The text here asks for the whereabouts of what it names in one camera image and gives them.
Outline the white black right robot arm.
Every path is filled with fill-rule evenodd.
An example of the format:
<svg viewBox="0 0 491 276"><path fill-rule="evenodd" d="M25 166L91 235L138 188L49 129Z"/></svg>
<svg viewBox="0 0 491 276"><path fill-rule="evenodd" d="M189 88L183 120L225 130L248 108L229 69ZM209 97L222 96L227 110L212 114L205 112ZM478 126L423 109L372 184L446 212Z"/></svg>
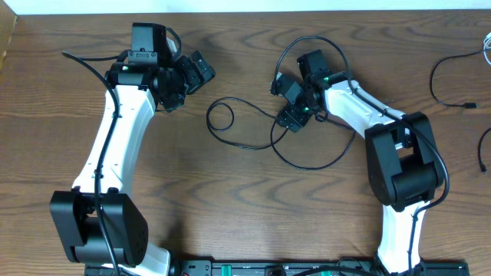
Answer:
<svg viewBox="0 0 491 276"><path fill-rule="evenodd" d="M271 92L287 100L276 124L297 132L324 111L364 139L369 185L383 206L377 261L386 275L423 274L418 252L423 217L442 201L435 196L437 188L449 186L428 117L381 103L349 69L334 72L319 50L302 55L297 63L301 83L275 72Z"/></svg>

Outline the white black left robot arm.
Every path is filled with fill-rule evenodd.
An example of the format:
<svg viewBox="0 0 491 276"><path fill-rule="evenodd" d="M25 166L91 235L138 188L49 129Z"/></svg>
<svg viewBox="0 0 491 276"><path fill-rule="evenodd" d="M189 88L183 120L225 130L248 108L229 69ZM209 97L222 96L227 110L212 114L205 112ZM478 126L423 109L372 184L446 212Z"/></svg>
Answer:
<svg viewBox="0 0 491 276"><path fill-rule="evenodd" d="M105 106L91 152L72 187L53 193L51 217L67 259L90 275L179 275L182 266L149 240L133 203L133 175L146 129L215 77L201 52L181 52L165 25L135 22L129 49L99 74Z"/></svg>

